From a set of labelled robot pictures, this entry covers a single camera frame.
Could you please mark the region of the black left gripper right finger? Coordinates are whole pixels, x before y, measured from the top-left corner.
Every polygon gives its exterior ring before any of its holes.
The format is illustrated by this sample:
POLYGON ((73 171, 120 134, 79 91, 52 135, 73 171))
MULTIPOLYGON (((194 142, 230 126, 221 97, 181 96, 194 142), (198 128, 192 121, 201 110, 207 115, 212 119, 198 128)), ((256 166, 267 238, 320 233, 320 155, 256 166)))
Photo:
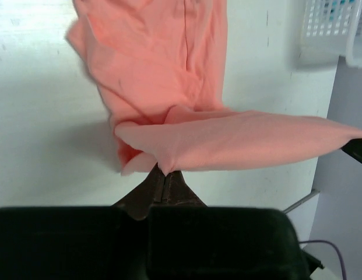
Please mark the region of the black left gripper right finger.
POLYGON ((186 184, 181 171, 166 176, 166 205, 205 207, 206 204, 186 184))

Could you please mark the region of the salmon orange t-shirt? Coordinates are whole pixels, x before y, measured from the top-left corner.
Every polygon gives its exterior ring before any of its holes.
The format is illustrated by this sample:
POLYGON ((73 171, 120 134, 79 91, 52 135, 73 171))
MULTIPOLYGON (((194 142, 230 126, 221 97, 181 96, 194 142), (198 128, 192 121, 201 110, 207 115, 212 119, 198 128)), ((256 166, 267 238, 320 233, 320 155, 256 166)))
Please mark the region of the salmon orange t-shirt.
POLYGON ((362 139, 321 117, 236 112, 222 102, 226 1, 75 1, 67 38, 110 112, 124 174, 245 170, 362 139))

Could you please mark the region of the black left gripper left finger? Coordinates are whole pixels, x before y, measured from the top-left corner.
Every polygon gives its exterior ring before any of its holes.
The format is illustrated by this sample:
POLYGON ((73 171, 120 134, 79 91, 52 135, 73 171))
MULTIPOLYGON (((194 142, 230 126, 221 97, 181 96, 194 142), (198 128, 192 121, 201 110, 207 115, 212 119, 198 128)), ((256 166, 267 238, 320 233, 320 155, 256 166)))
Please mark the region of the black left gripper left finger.
POLYGON ((166 176, 156 164, 139 185, 113 206, 122 209, 134 220, 144 220, 151 206, 162 201, 165 179, 166 176))

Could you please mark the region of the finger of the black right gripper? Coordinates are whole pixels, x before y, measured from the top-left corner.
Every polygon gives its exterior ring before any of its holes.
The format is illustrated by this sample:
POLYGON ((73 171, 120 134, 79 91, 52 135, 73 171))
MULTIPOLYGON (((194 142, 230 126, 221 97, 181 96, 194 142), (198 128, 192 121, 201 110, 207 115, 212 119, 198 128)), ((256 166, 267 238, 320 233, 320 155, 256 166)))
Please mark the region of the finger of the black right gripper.
POLYGON ((362 164, 362 139, 349 141, 341 150, 362 164))

